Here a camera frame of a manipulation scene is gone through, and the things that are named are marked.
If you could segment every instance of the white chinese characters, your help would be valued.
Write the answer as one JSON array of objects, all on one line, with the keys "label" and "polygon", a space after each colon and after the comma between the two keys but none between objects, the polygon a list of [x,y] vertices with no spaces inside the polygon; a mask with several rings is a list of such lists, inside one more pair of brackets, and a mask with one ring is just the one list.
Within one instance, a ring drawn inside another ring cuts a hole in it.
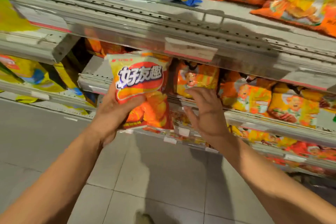
[{"label": "white chinese characters", "polygon": [[138,83],[156,80],[162,77],[162,66],[152,66],[141,68],[132,68],[123,67],[118,73],[119,81],[116,83],[117,89],[123,89],[124,87],[133,86]]}]

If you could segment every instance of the hand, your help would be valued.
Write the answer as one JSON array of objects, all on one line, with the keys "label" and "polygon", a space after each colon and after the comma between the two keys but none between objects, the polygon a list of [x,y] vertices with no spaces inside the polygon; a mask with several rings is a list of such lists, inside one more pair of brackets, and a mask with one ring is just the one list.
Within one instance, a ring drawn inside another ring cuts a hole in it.
[{"label": "hand", "polygon": [[103,147],[113,141],[116,137],[117,129],[127,118],[129,112],[135,107],[141,105],[146,100],[144,95],[131,98],[127,103],[119,104],[116,101],[116,87],[112,83],[107,94],[103,97],[96,115],[87,128],[99,137]]},{"label": "hand", "polygon": [[191,107],[184,107],[193,128],[200,133],[204,140],[217,148],[223,137],[230,133],[226,125],[221,100],[214,90],[202,87],[187,89],[186,93],[192,95],[199,109],[199,116],[197,116]]}]

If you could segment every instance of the held chip bag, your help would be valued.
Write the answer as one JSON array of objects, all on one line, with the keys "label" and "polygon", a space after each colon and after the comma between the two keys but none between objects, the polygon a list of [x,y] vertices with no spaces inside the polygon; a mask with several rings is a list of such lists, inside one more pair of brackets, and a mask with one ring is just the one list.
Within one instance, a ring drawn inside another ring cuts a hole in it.
[{"label": "held chip bag", "polygon": [[172,129],[167,95],[162,93],[171,59],[152,52],[107,55],[107,59],[112,68],[118,103],[141,94],[146,96],[146,101],[130,112],[123,128]]}]

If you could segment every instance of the forearm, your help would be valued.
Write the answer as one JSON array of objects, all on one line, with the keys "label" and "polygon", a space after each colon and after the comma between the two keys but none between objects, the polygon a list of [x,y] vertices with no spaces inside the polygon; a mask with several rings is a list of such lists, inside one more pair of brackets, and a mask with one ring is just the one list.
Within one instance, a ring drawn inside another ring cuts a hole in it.
[{"label": "forearm", "polygon": [[0,224],[51,223],[59,214],[69,215],[66,208],[73,207],[101,149],[96,135],[86,130],[0,215]]},{"label": "forearm", "polygon": [[228,133],[217,149],[243,177],[275,223],[331,223],[334,206]]}]

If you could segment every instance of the person's right hand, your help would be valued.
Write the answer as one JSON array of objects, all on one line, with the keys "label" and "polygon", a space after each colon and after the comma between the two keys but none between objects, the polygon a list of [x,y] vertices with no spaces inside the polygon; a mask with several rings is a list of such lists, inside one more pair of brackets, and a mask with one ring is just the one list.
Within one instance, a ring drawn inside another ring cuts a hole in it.
[{"label": "person's right hand", "polygon": [[221,100],[214,90],[193,87],[186,90],[196,101],[199,109],[197,116],[189,106],[184,107],[192,126],[202,138],[217,148],[221,140],[230,133],[226,125]]}]

